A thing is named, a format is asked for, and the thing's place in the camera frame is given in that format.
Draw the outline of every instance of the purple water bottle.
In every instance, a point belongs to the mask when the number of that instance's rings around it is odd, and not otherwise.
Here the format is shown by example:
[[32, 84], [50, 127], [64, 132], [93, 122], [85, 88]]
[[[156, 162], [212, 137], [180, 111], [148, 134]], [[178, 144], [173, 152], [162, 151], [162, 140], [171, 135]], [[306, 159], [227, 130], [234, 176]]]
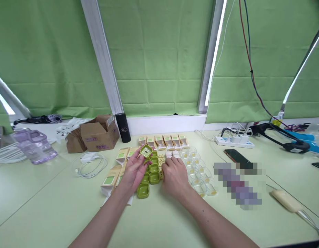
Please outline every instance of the purple water bottle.
[[38, 130], [17, 128], [14, 132], [13, 136], [19, 142], [17, 147], [33, 164], [42, 164], [57, 156], [47, 136]]

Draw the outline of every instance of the black thermos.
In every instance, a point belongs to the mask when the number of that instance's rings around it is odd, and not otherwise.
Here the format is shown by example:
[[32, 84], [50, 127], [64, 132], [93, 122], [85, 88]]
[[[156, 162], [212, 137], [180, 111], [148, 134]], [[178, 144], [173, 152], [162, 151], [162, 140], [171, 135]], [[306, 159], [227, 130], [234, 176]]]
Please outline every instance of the black thermos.
[[116, 121], [119, 132], [121, 134], [122, 142], [127, 143], [131, 141], [130, 130], [128, 128], [127, 119], [125, 113], [116, 114]]

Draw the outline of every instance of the left hand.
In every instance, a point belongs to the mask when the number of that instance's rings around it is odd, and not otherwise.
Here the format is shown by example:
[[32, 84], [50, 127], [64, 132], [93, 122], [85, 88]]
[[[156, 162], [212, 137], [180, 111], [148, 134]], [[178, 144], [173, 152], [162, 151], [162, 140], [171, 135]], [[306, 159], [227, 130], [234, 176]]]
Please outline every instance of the left hand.
[[118, 187], [125, 187], [125, 190], [128, 191], [130, 195], [137, 190], [145, 175], [147, 167], [152, 164], [151, 161], [143, 164], [146, 160], [145, 157], [143, 155], [138, 157], [141, 148], [142, 147], [140, 147], [128, 160], [122, 181], [118, 185]]

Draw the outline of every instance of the green plastic container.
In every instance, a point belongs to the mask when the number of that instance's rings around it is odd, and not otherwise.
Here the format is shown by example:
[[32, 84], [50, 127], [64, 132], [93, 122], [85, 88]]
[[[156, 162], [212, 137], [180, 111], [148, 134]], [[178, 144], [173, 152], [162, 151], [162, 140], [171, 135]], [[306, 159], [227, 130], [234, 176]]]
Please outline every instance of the green plastic container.
[[153, 164], [158, 164], [158, 157], [152, 157], [150, 160], [153, 162]]
[[149, 173], [145, 173], [140, 184], [149, 183]]
[[140, 150], [140, 154], [143, 155], [145, 158], [150, 157], [152, 152], [153, 149], [149, 145], [144, 145]]
[[140, 184], [138, 186], [137, 195], [139, 199], [145, 199], [149, 196], [149, 184]]
[[152, 172], [150, 173], [150, 184], [158, 184], [160, 182], [160, 173]]
[[152, 152], [152, 155], [151, 155], [150, 157], [151, 157], [151, 158], [158, 157], [157, 152], [153, 151], [153, 152]]
[[159, 168], [158, 164], [151, 164], [149, 166], [149, 170], [150, 170], [150, 173], [158, 172], [160, 170], [160, 168]]

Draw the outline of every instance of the white power cord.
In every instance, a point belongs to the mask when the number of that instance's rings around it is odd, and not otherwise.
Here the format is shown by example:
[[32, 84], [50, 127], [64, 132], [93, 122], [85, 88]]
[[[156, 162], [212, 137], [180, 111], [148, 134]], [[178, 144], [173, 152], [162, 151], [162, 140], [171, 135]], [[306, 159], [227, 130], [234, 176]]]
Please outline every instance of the white power cord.
[[[97, 166], [90, 172], [83, 172], [85, 167], [91, 163], [92, 161], [99, 159], [99, 163]], [[75, 165], [76, 161], [80, 160], [82, 165]], [[99, 174], [108, 164], [108, 160], [100, 153], [97, 152], [88, 152], [85, 154], [81, 154], [77, 158], [75, 158], [71, 163], [71, 170], [78, 176], [82, 178], [93, 178], [97, 174]]]

